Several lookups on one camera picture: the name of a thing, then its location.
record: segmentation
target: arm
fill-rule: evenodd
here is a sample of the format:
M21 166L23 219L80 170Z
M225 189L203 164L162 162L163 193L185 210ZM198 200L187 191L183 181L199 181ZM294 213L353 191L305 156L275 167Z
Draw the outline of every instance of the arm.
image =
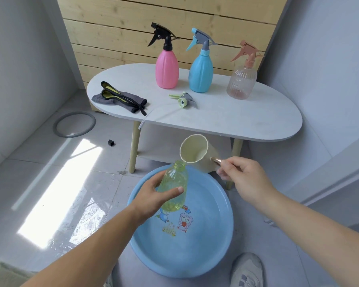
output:
M359 233L279 193L255 161L223 160L218 174L343 286L359 286Z
M182 187L156 192L154 188L161 183L164 174L165 171L161 171L147 180L129 206L22 287L97 287L104 284L137 227L153 216L164 202L183 193Z

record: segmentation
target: blue spray bottle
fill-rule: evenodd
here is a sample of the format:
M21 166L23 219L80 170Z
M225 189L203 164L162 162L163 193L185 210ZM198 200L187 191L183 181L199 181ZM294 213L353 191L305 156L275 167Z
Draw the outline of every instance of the blue spray bottle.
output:
M191 65L189 72L189 87L195 92L206 92L209 90L211 81L213 80L213 62L209 56L209 46L217 43L201 30L193 28L191 31L194 33L193 41L186 51L192 48L195 44L202 44L202 49L200 55Z

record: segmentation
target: plastic bottle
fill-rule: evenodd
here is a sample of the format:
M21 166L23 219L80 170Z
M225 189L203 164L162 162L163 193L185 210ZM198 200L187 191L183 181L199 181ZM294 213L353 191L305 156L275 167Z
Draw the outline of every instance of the plastic bottle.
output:
M151 46L157 39L165 39L163 51L158 56L156 62L156 82L161 88L171 89L177 85L179 77L178 61L173 53L172 36L174 39L179 38L169 29L157 23L152 23L152 27L155 29L154 36L148 46Z
M248 54L249 57L246 59L244 66L238 67L233 72L226 89L227 94L235 99L247 99L251 94L257 78L257 72L253 68L255 58L262 56L260 54L256 55L259 50L244 40L241 41L241 45L242 48L240 52L232 61L246 54Z
M181 209L186 199L187 180L188 174L185 168L185 162L181 160L177 160L174 165L166 170L165 176L163 177L157 191L163 193L164 191L168 191L172 188L182 186L184 192L176 198L172 198L165 202L162 206L163 210L167 212L175 212Z
M195 92L206 92L211 86L214 72L213 62L209 56L209 46L217 43L215 43L209 35L201 30L193 28L191 31L194 33L193 41L190 43L186 51L192 48L195 44L202 44L202 49L200 55L191 65L189 71L189 87Z

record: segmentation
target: white sneaker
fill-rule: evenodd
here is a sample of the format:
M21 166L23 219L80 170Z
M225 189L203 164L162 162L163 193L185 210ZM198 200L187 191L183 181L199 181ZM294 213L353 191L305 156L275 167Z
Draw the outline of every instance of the white sneaker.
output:
M233 262L230 287L264 287L263 266L253 253L243 253Z

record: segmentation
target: plastic basin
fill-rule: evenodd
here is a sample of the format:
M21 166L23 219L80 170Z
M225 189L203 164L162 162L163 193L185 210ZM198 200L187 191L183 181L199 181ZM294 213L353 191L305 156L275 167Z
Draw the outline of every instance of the plastic basin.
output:
M134 187L128 205L141 186L169 165L153 170ZM233 212L225 190L209 174L187 166L185 205L176 212L159 210L135 231L130 245L154 272L171 278L191 278L211 270L225 255L233 235Z

